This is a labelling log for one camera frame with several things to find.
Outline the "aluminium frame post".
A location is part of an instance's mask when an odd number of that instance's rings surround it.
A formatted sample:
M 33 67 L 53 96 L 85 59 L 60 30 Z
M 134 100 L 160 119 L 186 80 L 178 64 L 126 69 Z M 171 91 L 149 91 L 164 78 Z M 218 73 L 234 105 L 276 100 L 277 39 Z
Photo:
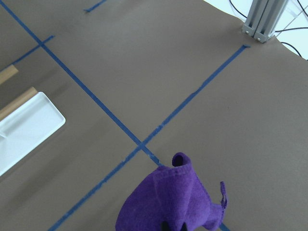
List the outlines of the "aluminium frame post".
M 288 0 L 253 0 L 242 32 L 260 43 L 273 37 Z

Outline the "wooden towel rack white base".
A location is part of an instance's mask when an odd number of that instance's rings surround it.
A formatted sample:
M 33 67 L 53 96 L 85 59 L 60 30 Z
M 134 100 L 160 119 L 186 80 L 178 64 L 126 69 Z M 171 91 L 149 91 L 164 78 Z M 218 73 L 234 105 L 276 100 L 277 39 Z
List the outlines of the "wooden towel rack white base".
M 34 87 L 1 108 L 0 174 L 5 174 L 65 122 L 46 94 Z

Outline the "purple towel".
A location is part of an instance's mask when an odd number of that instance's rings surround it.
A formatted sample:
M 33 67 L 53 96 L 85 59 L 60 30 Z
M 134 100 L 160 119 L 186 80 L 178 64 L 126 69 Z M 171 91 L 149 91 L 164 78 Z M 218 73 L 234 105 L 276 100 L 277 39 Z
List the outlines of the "purple towel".
M 199 180 L 190 158 L 176 153 L 172 167 L 159 166 L 124 202 L 116 223 L 117 231 L 193 231 L 204 227 L 215 231 L 227 208 L 224 182 L 222 200 L 212 202 Z

